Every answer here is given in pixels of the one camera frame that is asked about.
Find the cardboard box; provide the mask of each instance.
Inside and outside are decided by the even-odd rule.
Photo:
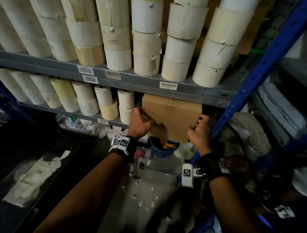
[[[142,108],[156,124],[148,135],[187,143],[186,128],[195,127],[202,112],[201,104],[145,94]]]

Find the barcode label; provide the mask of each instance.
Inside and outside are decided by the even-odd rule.
[[[106,75],[106,78],[115,79],[115,80],[119,80],[119,81],[122,80],[122,78],[120,77],[120,73],[118,73],[118,72],[105,70],[104,73]]]
[[[171,83],[171,82],[160,82],[160,88],[162,89],[168,89],[168,90],[177,90],[177,83]]]
[[[98,123],[109,124],[107,120],[97,119]]]
[[[80,74],[90,74],[94,75],[92,67],[77,65]]]
[[[88,76],[88,75],[82,75],[84,82],[90,82],[90,83],[96,83],[98,84],[97,77],[95,76]]]

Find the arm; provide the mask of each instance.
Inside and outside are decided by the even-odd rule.
[[[140,110],[135,108],[128,130],[128,135],[136,141],[147,134],[153,124],[153,121],[142,122]],[[101,220],[126,170],[127,165],[120,155],[109,154],[57,204],[35,233],[82,232]]]
[[[188,129],[190,142],[197,147],[202,156],[212,152],[210,147],[209,117],[201,115],[195,130]],[[222,230],[226,232],[266,232],[259,219],[235,190],[226,177],[217,177],[210,181],[209,187],[213,197]]]

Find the hand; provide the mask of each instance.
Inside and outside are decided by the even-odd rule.
[[[143,122],[142,116],[141,116],[141,107],[135,108],[131,121],[130,121],[130,126],[128,130],[128,136],[133,137],[136,141],[138,141],[141,137],[146,135],[152,125],[154,124],[153,120],[150,120],[148,122]]]
[[[210,128],[208,126],[208,121],[210,117],[201,114],[198,120],[198,125],[195,130],[189,128],[187,134],[189,136],[190,142],[196,146],[199,154],[201,156],[213,152],[210,147]]]

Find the blue bucket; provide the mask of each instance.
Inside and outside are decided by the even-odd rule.
[[[160,159],[165,159],[170,156],[179,146],[178,142],[168,141],[168,143],[174,144],[175,148],[172,148],[170,150],[164,150],[159,138],[149,137],[149,141],[152,145],[153,154]]]

